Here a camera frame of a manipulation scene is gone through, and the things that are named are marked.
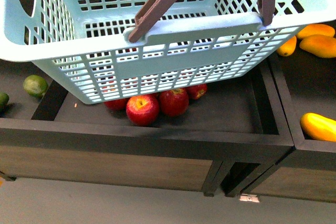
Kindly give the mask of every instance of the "lime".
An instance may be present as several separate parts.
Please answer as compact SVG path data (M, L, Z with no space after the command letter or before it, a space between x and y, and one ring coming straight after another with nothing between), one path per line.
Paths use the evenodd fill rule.
M8 101L9 101L8 94L0 92L0 112L2 112L2 110L6 107Z
M41 76L33 74L25 79L23 88L32 97L42 98L48 89L48 83Z

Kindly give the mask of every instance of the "produce stand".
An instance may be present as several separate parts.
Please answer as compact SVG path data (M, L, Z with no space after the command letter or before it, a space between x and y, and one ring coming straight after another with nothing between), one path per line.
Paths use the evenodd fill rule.
M22 3L29 11L30 0ZM335 144L305 139L297 119L305 106L323 108L320 113L336 118L330 114L335 70L297 54L302 55L278 59L273 54L242 77L209 83L208 93L191 102L186 114L160 115L151 127L134 126L124 112L111 113L102 103L85 105L32 63L1 60L0 90L10 101L0 114L0 176L192 190L206 196L221 185L231 197L255 193L333 201ZM311 81L298 88L295 82L303 78L297 67L303 63L308 67L300 68L302 73L313 74L312 66L321 69L315 70L318 81L307 75L312 79L304 82ZM22 88L30 74L50 84L40 101ZM330 99L320 103L321 95ZM328 176L328 191L299 195L307 193L304 183L286 184L286 191L280 185L289 181L283 180L289 172L300 182L308 175L318 182Z
M0 118L0 171L34 177L202 191L213 195L232 169L257 178L292 147L266 62L249 74L209 84L208 94L176 119L136 127L122 112L85 105L52 82L38 102L22 88L42 73L32 63L1 61L10 96Z
M326 23L336 27L336 21ZM300 117L314 112L336 118L335 59L297 48L288 58L269 58L295 150L242 190L244 193L336 202L336 143L312 140Z

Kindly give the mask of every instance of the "light blue plastic basket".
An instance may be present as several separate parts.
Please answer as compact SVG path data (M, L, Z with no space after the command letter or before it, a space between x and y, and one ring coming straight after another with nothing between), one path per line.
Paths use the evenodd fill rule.
M336 18L336 0L178 0L144 36L125 39L146 0L0 0L0 58L32 61L87 104L240 77L304 25Z

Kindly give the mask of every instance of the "red apple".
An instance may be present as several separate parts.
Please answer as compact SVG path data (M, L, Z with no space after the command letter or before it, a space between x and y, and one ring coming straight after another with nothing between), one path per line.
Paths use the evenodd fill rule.
M185 89L187 90L189 99L197 100L206 93L208 87L206 83L204 83L204 84L186 87Z
M189 97L184 88L163 91L159 101L162 113L170 117L182 115L189 105Z
M127 117L138 126L152 124L160 112L158 100L150 94L131 97L126 105Z
M104 105L112 111L120 111L126 109L126 104L129 98L122 98L112 101L104 102Z

